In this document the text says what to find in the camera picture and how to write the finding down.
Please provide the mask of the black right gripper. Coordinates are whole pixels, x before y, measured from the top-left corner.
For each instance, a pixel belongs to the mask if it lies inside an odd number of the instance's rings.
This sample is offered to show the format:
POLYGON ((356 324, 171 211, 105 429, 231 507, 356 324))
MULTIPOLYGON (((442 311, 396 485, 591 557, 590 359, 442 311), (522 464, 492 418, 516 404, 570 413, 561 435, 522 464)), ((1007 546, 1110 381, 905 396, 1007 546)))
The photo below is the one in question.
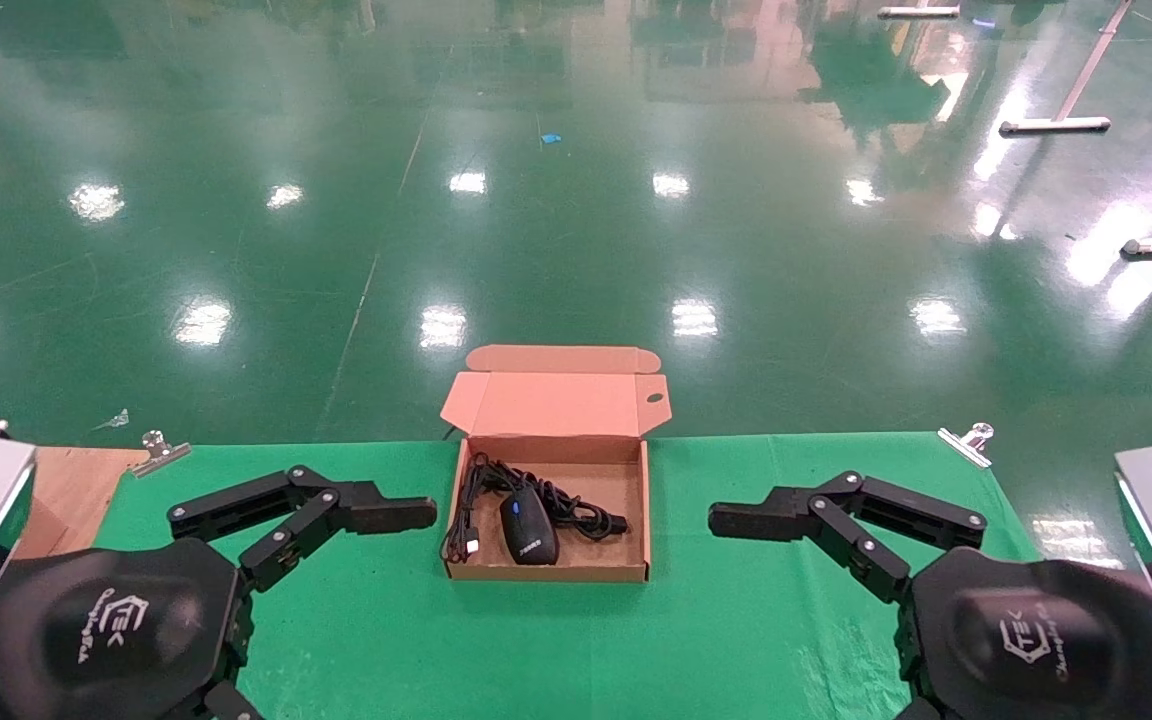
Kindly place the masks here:
POLYGON ((895 720, 1152 719, 1152 588, 1066 560, 952 550, 899 605, 895 720))

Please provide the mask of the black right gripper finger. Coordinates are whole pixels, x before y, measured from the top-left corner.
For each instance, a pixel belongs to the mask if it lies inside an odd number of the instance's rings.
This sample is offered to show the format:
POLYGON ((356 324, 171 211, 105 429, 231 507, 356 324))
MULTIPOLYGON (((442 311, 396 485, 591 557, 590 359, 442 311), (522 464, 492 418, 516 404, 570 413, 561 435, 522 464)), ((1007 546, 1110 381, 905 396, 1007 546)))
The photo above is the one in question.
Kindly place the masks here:
POLYGON ((759 503, 717 502, 708 507, 713 536, 813 541, 879 601, 897 602, 908 592, 914 571, 869 532, 869 525, 938 550, 978 550, 987 520, 980 511, 859 471, 844 471, 812 488, 776 486, 759 503))

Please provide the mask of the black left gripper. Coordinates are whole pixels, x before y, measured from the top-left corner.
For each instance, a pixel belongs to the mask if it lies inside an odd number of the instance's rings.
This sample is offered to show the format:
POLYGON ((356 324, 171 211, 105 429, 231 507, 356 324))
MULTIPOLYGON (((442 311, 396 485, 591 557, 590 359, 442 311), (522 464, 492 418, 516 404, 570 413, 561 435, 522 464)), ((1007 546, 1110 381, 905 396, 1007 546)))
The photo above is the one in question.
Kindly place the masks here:
POLYGON ((237 687, 253 629, 250 592, 270 591, 339 532, 429 528, 435 503, 297 465, 179 503, 168 521, 179 541, 159 550, 9 566, 0 579, 0 719, 262 720, 237 687), (273 528, 238 555, 238 569, 204 543, 265 523, 273 528))

